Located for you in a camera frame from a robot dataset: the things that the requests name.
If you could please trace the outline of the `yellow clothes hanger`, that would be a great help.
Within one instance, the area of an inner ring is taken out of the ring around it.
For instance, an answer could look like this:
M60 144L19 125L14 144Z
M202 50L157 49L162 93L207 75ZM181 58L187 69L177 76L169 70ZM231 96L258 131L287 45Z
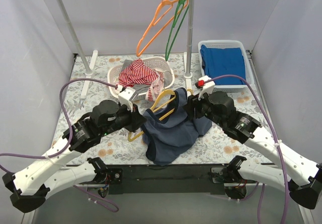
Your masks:
M185 83L186 83L186 91L187 91L187 96L190 96L193 94L193 90L192 90L192 74L184 74L184 78L185 78ZM169 98L166 102L164 102L163 104L159 105L160 101L165 98L166 96L171 96L171 98ZM169 103L171 103L172 101L174 101L176 99L176 94L173 90L169 90L169 89L165 89L164 91L162 91L159 96L157 97L157 99L155 100L154 104L151 106L150 110L153 113L156 113L158 110L162 109L163 107L167 106ZM141 137L144 134L143 131L139 132L138 134L132 135L132 132L128 133L128 137L127 140L129 142L132 142L136 139L138 139L139 137Z

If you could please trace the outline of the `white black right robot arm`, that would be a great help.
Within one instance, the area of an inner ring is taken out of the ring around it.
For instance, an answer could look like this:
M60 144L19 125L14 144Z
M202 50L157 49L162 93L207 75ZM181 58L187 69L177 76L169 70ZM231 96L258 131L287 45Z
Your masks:
M292 200L307 208L315 209L321 198L321 165L311 161L282 142L252 116L236 110L234 101L224 92L191 95L184 106L190 118L206 117L221 127L224 134L264 155L279 167L285 166L284 181L281 170L255 167L246 160L234 159L237 165L228 167L228 178L233 182L242 179L257 180L275 188L289 188Z

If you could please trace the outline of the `navy blue tank top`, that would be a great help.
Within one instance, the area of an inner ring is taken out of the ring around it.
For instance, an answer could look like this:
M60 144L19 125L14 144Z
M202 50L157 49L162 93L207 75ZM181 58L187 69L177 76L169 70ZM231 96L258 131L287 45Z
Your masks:
M189 119L184 106L187 91L175 90L175 96L163 109L147 109L143 113L146 122L141 126L142 140L147 145L146 158L155 165L171 164L179 155L189 150L199 137L203 137L212 127L206 117Z

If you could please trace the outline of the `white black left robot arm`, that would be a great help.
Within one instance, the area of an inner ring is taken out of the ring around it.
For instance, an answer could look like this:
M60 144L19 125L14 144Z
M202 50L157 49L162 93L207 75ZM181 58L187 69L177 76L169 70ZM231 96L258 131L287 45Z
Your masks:
M71 160L98 145L105 137L122 128L138 130L146 118L137 105L129 110L126 105L104 100L91 112L84 114L68 128L62 137L40 158L16 173L8 172L2 179L11 191L12 205L23 213L39 208L49 197L73 185L84 182L105 183L109 171L100 157L88 158L77 167L64 170Z

